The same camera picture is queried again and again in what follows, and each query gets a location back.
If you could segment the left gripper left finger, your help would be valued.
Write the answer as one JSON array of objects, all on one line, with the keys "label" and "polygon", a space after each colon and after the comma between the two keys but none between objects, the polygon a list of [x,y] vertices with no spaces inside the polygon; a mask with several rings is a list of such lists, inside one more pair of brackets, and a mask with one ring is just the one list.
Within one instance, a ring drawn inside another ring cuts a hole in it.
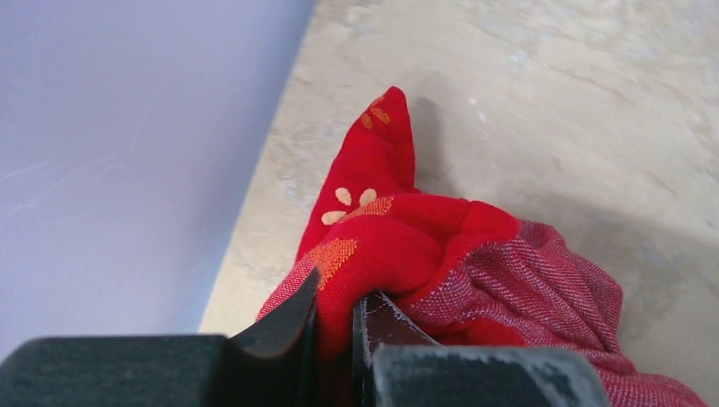
[{"label": "left gripper left finger", "polygon": [[307,406],[319,276],[237,335],[43,337],[1,364],[4,406]]}]

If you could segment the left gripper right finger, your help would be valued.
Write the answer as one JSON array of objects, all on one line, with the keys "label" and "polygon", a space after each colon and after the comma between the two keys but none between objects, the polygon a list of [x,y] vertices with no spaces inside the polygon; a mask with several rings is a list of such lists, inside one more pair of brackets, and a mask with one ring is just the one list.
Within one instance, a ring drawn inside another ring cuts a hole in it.
[{"label": "left gripper right finger", "polygon": [[384,293],[353,308],[358,406],[606,406],[594,368],[561,348],[442,345]]}]

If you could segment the red patterned pillowcase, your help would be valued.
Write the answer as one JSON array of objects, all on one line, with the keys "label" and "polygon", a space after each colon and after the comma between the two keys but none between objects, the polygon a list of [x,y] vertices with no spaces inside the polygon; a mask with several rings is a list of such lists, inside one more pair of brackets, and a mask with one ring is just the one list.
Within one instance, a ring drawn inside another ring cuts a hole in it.
[{"label": "red patterned pillowcase", "polygon": [[621,287],[554,227],[416,188],[408,103],[395,86],[348,130],[295,264],[260,314],[289,299],[312,271],[320,277],[327,364],[348,349],[354,305],[382,291],[442,344],[577,351],[613,406],[702,405],[691,388],[637,371],[621,352]]}]

